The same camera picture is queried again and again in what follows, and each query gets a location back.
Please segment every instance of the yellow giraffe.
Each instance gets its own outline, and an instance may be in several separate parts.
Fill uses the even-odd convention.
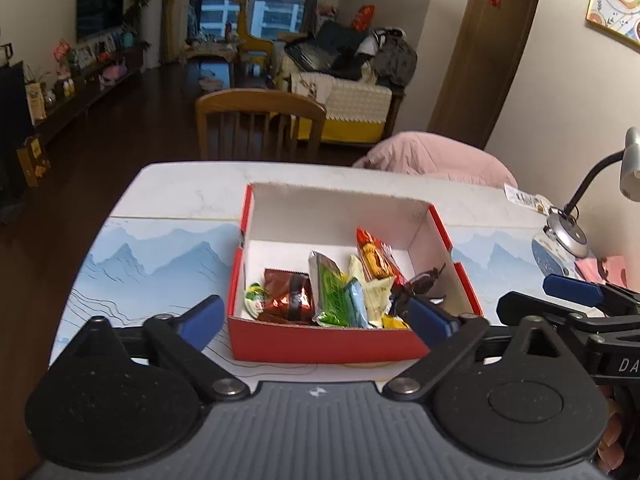
[[[271,66],[273,60],[273,49],[275,44],[270,40],[263,40],[256,38],[249,33],[246,26],[246,3],[248,0],[233,0],[240,6],[238,12],[238,36],[244,41],[238,48],[240,52],[240,59],[244,63],[248,63],[250,66],[260,66],[260,73],[266,72]]]

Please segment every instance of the metal screw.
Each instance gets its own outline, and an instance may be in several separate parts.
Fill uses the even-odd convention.
[[[389,389],[396,394],[408,395],[420,389],[420,383],[411,377],[396,377],[388,382]]]
[[[600,334],[591,334],[589,336],[594,343],[604,343],[604,338]]]
[[[232,397],[244,390],[244,384],[235,378],[218,379],[211,385],[211,387],[217,394],[225,397]]]

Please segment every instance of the red box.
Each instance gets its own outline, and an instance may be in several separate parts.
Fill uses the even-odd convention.
[[[450,257],[449,235],[433,205],[421,200],[285,184],[249,184],[227,303],[234,357],[278,363],[365,363],[423,357],[428,348],[411,330],[321,328],[264,323],[244,310],[244,291],[267,267],[308,272],[311,250],[344,271],[357,254],[356,227],[389,244],[402,273],[441,268],[434,294],[450,314],[482,316],[461,264]]]

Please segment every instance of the gold picture frame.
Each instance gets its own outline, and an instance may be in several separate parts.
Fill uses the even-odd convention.
[[[586,20],[623,43],[640,46],[640,0],[589,0]]]

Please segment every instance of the pink cloth on chair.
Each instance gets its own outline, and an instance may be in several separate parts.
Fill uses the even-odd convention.
[[[353,167],[428,175],[478,186],[518,187],[510,171],[493,155],[426,132],[402,132],[383,140]]]

